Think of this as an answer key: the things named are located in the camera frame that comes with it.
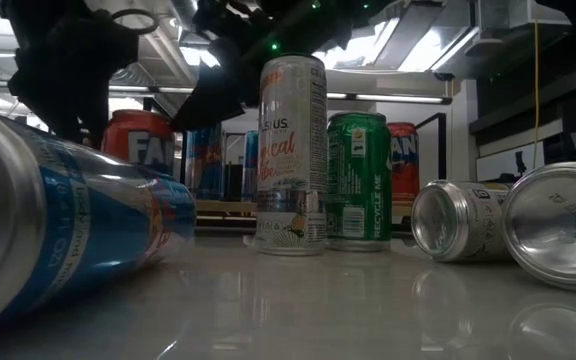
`white table surface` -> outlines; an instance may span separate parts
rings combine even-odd
[[[395,247],[282,258],[202,239],[182,264],[0,330],[0,359],[576,360],[576,293]]]

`blue can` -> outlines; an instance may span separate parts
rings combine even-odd
[[[244,172],[241,181],[243,201],[255,201],[257,195],[257,162],[259,159],[259,132],[248,131],[244,142]]]
[[[186,186],[197,199],[224,198],[224,140],[221,125],[188,132]]]
[[[179,256],[195,219],[171,177],[0,119],[0,321]]]

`barcode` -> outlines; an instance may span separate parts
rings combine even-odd
[[[345,207],[343,217],[344,236],[361,238],[364,236],[364,209],[361,207]]]

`upright can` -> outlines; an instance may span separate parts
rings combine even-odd
[[[186,186],[197,199],[224,198],[224,132],[221,124],[188,132]]]
[[[259,131],[248,131],[244,142],[244,173],[241,181],[241,199],[257,199],[257,162],[259,159]]]
[[[419,136],[415,125],[391,123],[392,201],[415,201],[419,194]]]
[[[104,132],[101,151],[131,164],[172,175],[175,133],[163,115],[118,110],[112,114]]]
[[[171,177],[0,119],[0,321],[191,244]]]
[[[526,271],[576,291],[576,162],[547,165],[519,180],[504,204],[503,235]]]
[[[389,247],[392,206],[390,131],[377,113],[339,113],[328,127],[329,246],[380,251]]]
[[[509,187],[437,180],[412,208],[417,245],[435,261],[508,260],[501,207]]]
[[[254,247],[315,255],[326,236],[326,71],[317,58],[286,55],[261,76],[259,182]]]

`red can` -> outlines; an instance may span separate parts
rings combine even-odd
[[[388,124],[392,160],[392,201],[414,201],[419,194],[419,136],[411,123]]]
[[[171,175],[175,133],[163,115],[141,110],[118,110],[112,114],[106,128],[101,151],[131,164]]]

